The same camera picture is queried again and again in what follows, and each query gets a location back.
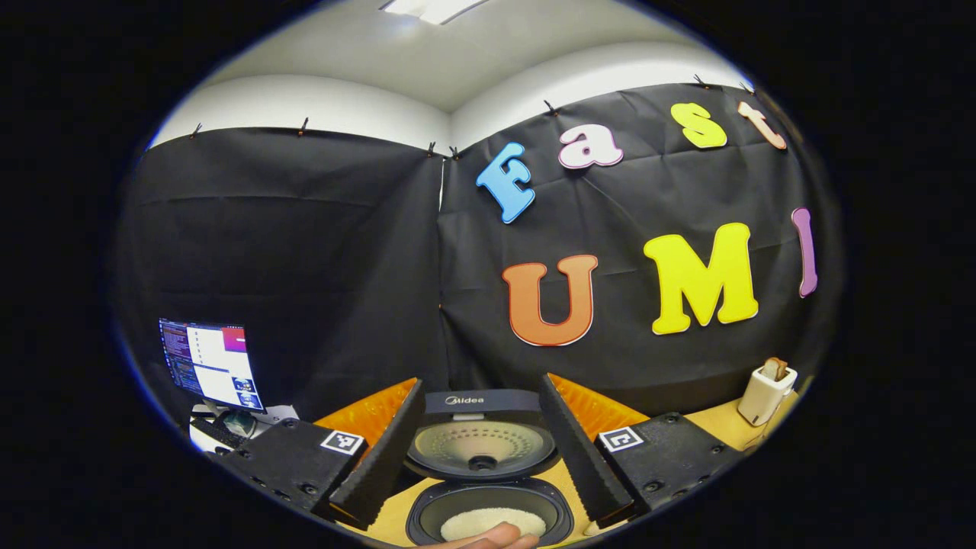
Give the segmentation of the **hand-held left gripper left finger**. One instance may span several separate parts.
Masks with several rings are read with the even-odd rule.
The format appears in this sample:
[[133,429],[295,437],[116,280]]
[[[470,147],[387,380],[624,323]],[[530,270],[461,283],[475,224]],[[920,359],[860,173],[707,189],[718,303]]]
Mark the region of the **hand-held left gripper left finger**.
[[222,455],[235,477],[296,509],[367,529],[393,492],[425,411],[418,378],[318,422],[283,419]]

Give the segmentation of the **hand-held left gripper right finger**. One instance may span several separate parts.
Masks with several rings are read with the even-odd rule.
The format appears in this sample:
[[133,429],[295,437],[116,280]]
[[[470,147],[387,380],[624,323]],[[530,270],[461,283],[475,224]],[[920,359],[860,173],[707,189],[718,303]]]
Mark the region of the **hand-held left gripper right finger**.
[[554,373],[541,378],[539,403],[599,527],[662,514],[745,457],[679,413],[648,417]]

